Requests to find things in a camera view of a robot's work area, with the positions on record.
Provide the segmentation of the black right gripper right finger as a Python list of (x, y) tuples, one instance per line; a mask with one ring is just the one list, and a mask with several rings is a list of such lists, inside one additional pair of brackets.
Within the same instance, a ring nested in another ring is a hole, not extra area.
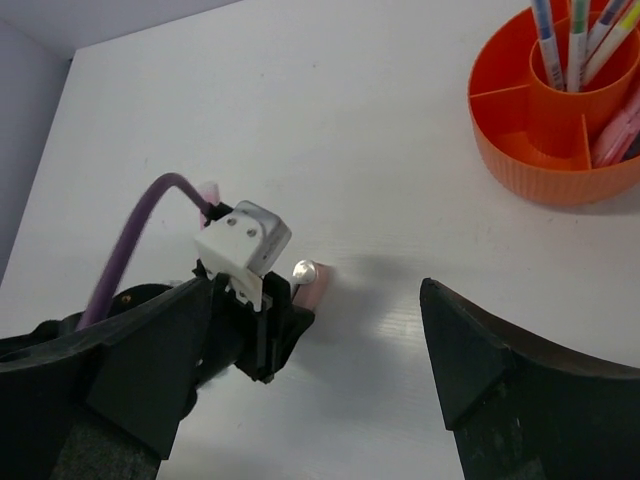
[(638, 369), (551, 342), (430, 278), (419, 300), (465, 478), (638, 478)]

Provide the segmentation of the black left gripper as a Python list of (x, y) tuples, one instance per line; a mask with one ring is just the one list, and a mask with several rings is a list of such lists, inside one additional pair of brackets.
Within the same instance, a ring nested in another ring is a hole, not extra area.
[(265, 279), (262, 309), (236, 299), (230, 278), (196, 277), (184, 287), (151, 283), (113, 299), (110, 322), (122, 326), (105, 346), (100, 377), (109, 385), (203, 385), (235, 366), (270, 382), (315, 321), (315, 306), (284, 278)]

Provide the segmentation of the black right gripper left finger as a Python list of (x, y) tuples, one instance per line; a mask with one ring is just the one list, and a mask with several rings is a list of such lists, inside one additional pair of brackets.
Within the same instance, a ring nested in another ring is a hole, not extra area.
[(1, 342), (5, 479), (153, 479), (193, 404), (211, 317), (194, 279), (77, 329), (49, 320)]

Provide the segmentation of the clear green pen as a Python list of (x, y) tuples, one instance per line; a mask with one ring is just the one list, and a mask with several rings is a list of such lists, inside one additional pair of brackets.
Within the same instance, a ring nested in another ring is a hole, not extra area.
[(589, 0), (572, 0), (566, 70), (566, 91), (577, 93), (582, 87), (582, 78), (587, 55)]

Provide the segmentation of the clear yellow pen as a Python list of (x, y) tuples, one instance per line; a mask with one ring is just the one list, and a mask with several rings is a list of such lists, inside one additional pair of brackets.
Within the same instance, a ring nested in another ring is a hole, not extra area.
[(631, 31), (639, 23), (639, 2), (633, 1), (626, 12), (610, 30), (590, 63), (590, 73), (593, 74), (591, 81), (608, 62), (610, 57), (617, 51)]

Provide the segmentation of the clear purple pen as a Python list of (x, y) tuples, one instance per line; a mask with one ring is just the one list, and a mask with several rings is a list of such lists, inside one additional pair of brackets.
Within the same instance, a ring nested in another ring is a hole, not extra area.
[(590, 63), (598, 48), (613, 28), (615, 22), (627, 9), (627, 0), (610, 0), (605, 5), (598, 19), (589, 31), (587, 39), (587, 59), (582, 76), (582, 87), (586, 87), (593, 74), (590, 73)]

